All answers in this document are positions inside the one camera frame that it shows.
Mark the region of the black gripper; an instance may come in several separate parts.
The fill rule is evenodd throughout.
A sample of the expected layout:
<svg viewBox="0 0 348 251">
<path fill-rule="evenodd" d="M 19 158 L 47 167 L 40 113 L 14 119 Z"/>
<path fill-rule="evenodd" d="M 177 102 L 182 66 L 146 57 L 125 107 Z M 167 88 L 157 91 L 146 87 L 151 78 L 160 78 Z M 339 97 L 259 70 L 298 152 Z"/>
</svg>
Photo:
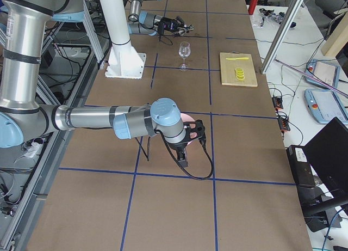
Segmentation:
<svg viewBox="0 0 348 251">
<path fill-rule="evenodd" d="M 188 145 L 187 143 L 170 144 L 170 148 L 173 149 L 177 154 L 175 161 L 180 168 L 188 167 L 187 151 L 186 151 L 187 145 Z"/>
<path fill-rule="evenodd" d="M 184 36 L 187 33 L 185 28 L 189 27 L 180 16 L 176 16 L 175 19 L 164 18 L 164 30 L 173 32 L 172 36 Z"/>
</svg>

